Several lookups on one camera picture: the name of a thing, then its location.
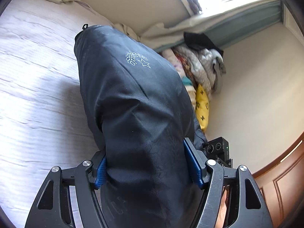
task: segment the white comforter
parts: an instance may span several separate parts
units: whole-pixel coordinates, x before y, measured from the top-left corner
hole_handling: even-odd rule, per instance
[[[46,0],[12,0],[0,17],[0,205],[17,228],[53,166],[75,167],[98,150],[74,37],[83,24],[105,21],[76,2]],[[80,228],[74,193],[72,203]]]

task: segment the yellow pillow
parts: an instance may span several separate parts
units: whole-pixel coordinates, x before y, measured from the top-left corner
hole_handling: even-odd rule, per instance
[[[196,91],[196,118],[199,121],[201,130],[206,131],[209,120],[209,100],[203,87],[199,84]]]

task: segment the black cloth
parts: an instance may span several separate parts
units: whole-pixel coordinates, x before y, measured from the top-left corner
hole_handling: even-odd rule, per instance
[[[88,125],[106,148],[101,206],[109,228],[190,227],[202,191],[185,159],[193,109],[178,73],[110,26],[88,27],[75,40]]]
[[[194,122],[194,142],[193,145],[196,150],[203,151],[204,147],[208,145],[208,141],[203,131],[201,130],[201,125],[196,118],[196,114],[193,111],[193,122]]]
[[[217,47],[204,33],[184,32],[185,44],[193,50],[215,49],[223,56],[224,51]]]

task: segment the blue clamp pad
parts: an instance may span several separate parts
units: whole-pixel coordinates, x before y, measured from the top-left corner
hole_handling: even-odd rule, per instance
[[[97,176],[94,185],[97,189],[107,182],[107,158],[103,157],[97,169]]]
[[[202,166],[198,163],[198,159],[197,159],[197,157],[200,156],[193,147],[196,153],[195,156],[195,154],[193,153],[193,151],[191,150],[190,146],[188,145],[185,139],[184,139],[184,149],[185,149],[185,156],[186,156],[188,170],[191,179],[194,182],[194,184],[196,184],[200,189],[203,189],[208,179],[206,178],[203,179],[202,177]]]

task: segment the white bedsheet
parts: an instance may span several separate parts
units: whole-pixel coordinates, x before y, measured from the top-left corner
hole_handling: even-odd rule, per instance
[[[0,205],[17,228],[50,169],[75,167],[98,150],[88,129],[74,55],[85,23],[79,4],[12,0],[0,17]],[[77,228],[82,227],[72,193]]]

